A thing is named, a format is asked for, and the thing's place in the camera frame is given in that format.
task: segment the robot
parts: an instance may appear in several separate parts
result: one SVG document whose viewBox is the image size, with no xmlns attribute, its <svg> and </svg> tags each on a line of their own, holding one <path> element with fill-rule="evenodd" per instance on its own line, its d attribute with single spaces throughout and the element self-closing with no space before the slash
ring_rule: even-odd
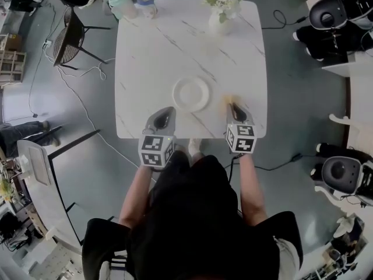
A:
<svg viewBox="0 0 373 280">
<path fill-rule="evenodd" d="M 163 169 L 175 151 L 176 109 L 166 107 L 149 117 L 139 139 L 141 164 Z M 234 153 L 253 153 L 256 127 L 248 109 L 238 103 L 227 104 L 226 141 Z"/>
</svg>

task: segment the black cable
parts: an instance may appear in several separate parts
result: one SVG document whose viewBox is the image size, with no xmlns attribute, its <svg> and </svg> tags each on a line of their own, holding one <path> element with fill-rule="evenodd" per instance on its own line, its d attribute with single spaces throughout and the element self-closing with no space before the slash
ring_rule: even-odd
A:
<svg viewBox="0 0 373 280">
<path fill-rule="evenodd" d="M 361 204 L 361 202 L 356 202 L 356 203 L 352 203 L 352 202 L 350 202 L 350 201 L 349 201 L 349 197 L 351 197 L 351 196 L 354 196 L 354 195 L 343 195 L 343 196 L 340 197 L 340 200 L 342 201 L 342 200 L 346 199 L 347 202 L 348 202 L 349 204 L 352 204 L 352 205 Z"/>
<path fill-rule="evenodd" d="M 49 6 L 49 7 L 53 10 L 53 13 L 54 13 L 54 14 L 53 14 L 53 20 L 52 20 L 52 23 L 51 23 L 51 28 L 50 28 L 49 34 L 48 34 L 47 38 L 44 40 L 44 42 L 49 38 L 50 35 L 52 35 L 52 27 L 53 27 L 54 19 L 56 18 L 56 11 L 55 11 L 55 9 L 54 9 L 54 6 L 51 5 L 50 3 L 49 3 L 49 4 L 46 4 L 46 6 Z M 40 58 L 39 58 L 39 61 L 38 61 L 37 65 L 36 65 L 35 73 L 34 73 L 33 80 L 32 80 L 32 82 L 31 82 L 30 91 L 29 91 L 29 110 L 30 110 L 30 112 L 33 114 L 33 118 L 38 117 L 38 114 L 36 114 L 36 113 L 31 109 L 31 105 L 30 105 L 30 100 L 31 100 L 31 91 L 33 90 L 33 86 L 34 86 L 34 81 L 35 81 L 35 77 L 36 77 L 37 69 L 39 68 L 39 64 L 40 64 L 40 61 L 41 61 L 41 57 L 43 57 L 43 52 L 44 52 L 44 46 L 41 48 Z"/>
<path fill-rule="evenodd" d="M 277 13 L 281 14 L 282 18 L 284 20 L 280 20 L 278 18 L 278 16 L 276 16 Z M 287 23 L 287 19 L 286 19 L 284 13 L 282 11 L 278 10 L 278 9 L 275 9 L 273 11 L 273 17 L 275 18 L 276 21 L 278 21 L 280 24 L 282 24 L 282 26 L 280 26 L 280 27 L 264 27 L 264 28 L 262 28 L 262 30 L 265 30 L 265 29 L 284 29 L 286 26 L 291 26 L 291 25 L 299 24 L 299 23 L 305 21 L 308 18 L 308 16 L 303 16 L 300 19 L 296 20 L 294 23 Z"/>
<path fill-rule="evenodd" d="M 55 26 L 54 30 L 52 31 L 52 33 L 49 34 L 49 36 L 46 38 L 45 42 L 55 33 L 55 31 L 57 30 L 57 27 L 59 26 L 62 18 L 65 16 L 65 12 L 68 10 L 68 7 L 66 7 L 64 13 L 62 14 L 61 18 L 59 19 L 57 25 Z"/>
<path fill-rule="evenodd" d="M 10 120 L 4 121 L 4 123 L 8 123 L 8 122 L 13 121 L 13 120 L 20 120 L 20 119 L 32 118 L 32 117 L 33 116 L 26 116 L 26 117 L 14 118 L 14 119 L 10 119 Z"/>
<path fill-rule="evenodd" d="M 233 173 L 233 165 L 239 165 L 240 163 L 234 163 L 234 160 L 240 158 L 242 156 L 242 154 L 238 155 L 238 156 L 235 156 L 235 157 L 232 157 L 232 161 L 229 165 L 225 166 L 224 169 L 228 168 L 228 167 L 231 167 L 230 169 L 230 172 L 229 172 L 229 178 L 228 178 L 228 182 L 231 183 L 231 179 L 232 179 L 232 173 Z M 257 169 L 262 169 L 262 170 L 265 170 L 265 171 L 274 171 L 274 170 L 277 170 L 285 165 L 288 165 L 290 163 L 294 163 L 294 162 L 297 162 L 299 161 L 300 159 L 302 158 L 311 158 L 311 157 L 314 157 L 316 155 L 302 155 L 300 153 L 297 153 L 295 156 L 293 156 L 289 161 L 281 164 L 281 165 L 278 165 L 274 168 L 264 168 L 264 167 L 260 167 L 260 166 L 254 166 L 255 168 Z"/>
</svg>

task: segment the sneaker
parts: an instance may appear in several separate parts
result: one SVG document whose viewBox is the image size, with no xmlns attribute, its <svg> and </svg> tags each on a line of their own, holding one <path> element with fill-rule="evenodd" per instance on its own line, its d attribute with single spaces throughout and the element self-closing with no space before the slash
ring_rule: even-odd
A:
<svg viewBox="0 0 373 280">
<path fill-rule="evenodd" d="M 309 52 L 309 49 L 308 49 L 308 48 L 305 49 L 305 52 L 306 52 L 309 56 L 312 57 L 312 55 L 311 55 L 311 53 Z M 319 58 L 319 59 L 316 58 L 316 60 L 317 60 L 317 61 L 324 61 L 324 58 Z"/>
<path fill-rule="evenodd" d="M 296 40 L 296 41 L 299 41 L 299 38 L 297 36 L 297 32 L 294 32 L 293 33 L 293 39 Z"/>
<path fill-rule="evenodd" d="M 91 4 L 93 4 L 94 1 L 95 0 L 88 0 L 88 3 L 86 5 L 80 6 L 79 9 L 83 9 L 83 8 L 90 6 Z"/>
<path fill-rule="evenodd" d="M 43 129 L 44 129 L 46 132 L 48 132 L 48 131 L 51 129 L 51 126 L 50 126 L 49 122 L 46 121 L 46 120 L 44 120 L 44 121 L 42 122 L 42 125 L 43 125 Z"/>
<path fill-rule="evenodd" d="M 189 145 L 188 145 L 188 152 L 190 156 L 194 156 L 197 153 L 200 153 L 200 144 L 202 142 L 202 139 L 190 139 Z"/>
<path fill-rule="evenodd" d="M 59 147 L 61 145 L 61 142 L 57 138 L 52 139 L 52 146 Z"/>
<path fill-rule="evenodd" d="M 29 16 L 32 16 L 34 12 L 36 11 L 37 7 L 34 7 L 34 9 L 29 13 Z"/>
</svg>

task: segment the concrete floor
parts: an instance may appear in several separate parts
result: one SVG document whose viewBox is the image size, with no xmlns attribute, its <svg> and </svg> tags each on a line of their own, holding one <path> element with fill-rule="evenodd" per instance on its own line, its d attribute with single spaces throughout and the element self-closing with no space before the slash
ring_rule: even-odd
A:
<svg viewBox="0 0 373 280">
<path fill-rule="evenodd" d="M 65 7 L 60 1 L 49 0 L 57 12 L 53 29 Z M 272 12 L 280 9 L 288 22 L 307 15 L 306 0 L 250 0 L 259 9 L 262 27 L 278 26 Z M 85 25 L 108 26 L 110 31 L 89 30 L 84 48 L 104 60 L 115 57 L 117 23 L 112 16 L 104 16 L 101 3 L 76 10 Z M 24 43 L 27 67 L 23 83 L 7 86 L 4 93 L 4 119 L 31 116 L 28 95 L 34 72 L 41 54 L 41 46 L 51 30 L 53 11 L 49 7 L 39 9 L 23 30 L 28 35 Z M 62 29 L 58 27 L 52 39 Z M 343 129 L 330 122 L 328 115 L 342 116 L 345 109 L 344 79 L 320 69 L 321 65 L 304 52 L 301 43 L 291 39 L 297 26 L 281 30 L 264 30 L 264 44 L 268 75 L 268 128 L 267 135 L 257 143 L 254 161 L 264 167 L 277 166 L 300 152 L 314 154 L 318 142 L 340 145 Z M 65 69 L 66 73 L 80 75 L 97 61 L 83 53 L 69 64 L 81 70 Z M 88 109 L 95 126 L 102 136 L 121 153 L 139 163 L 137 140 L 119 139 L 115 127 L 114 110 L 114 61 L 103 65 L 107 74 L 101 80 L 97 71 L 81 78 L 64 77 L 79 94 Z M 31 109 L 39 114 L 38 120 L 49 120 L 53 126 L 63 125 L 59 132 L 62 144 L 93 130 L 79 100 L 64 85 L 58 71 L 42 56 L 31 93 Z M 25 118 L 11 121 L 20 124 Z M 205 153 L 216 155 L 223 165 L 230 163 L 231 155 L 223 140 L 208 140 Z M 280 211 L 293 211 L 301 232 L 304 253 L 316 249 L 331 238 L 340 211 L 331 205 L 321 193 L 315 193 L 309 171 L 317 162 L 305 158 L 279 170 L 258 170 L 269 215 Z M 124 196 L 136 168 L 108 147 L 99 136 L 79 145 L 78 148 L 54 160 L 58 183 L 65 205 L 77 202 L 69 212 L 80 239 L 83 239 L 86 222 L 93 218 L 118 216 Z M 238 167 L 233 172 L 232 186 L 239 192 Z"/>
</svg>

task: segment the cardboard box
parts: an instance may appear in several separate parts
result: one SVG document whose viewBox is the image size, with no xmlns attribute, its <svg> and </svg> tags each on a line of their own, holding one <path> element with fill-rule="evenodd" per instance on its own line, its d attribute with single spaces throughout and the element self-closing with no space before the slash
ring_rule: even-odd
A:
<svg viewBox="0 0 373 280">
<path fill-rule="evenodd" d="M 20 52 L 22 37 L 18 34 L 0 34 L 0 50 Z"/>
</svg>

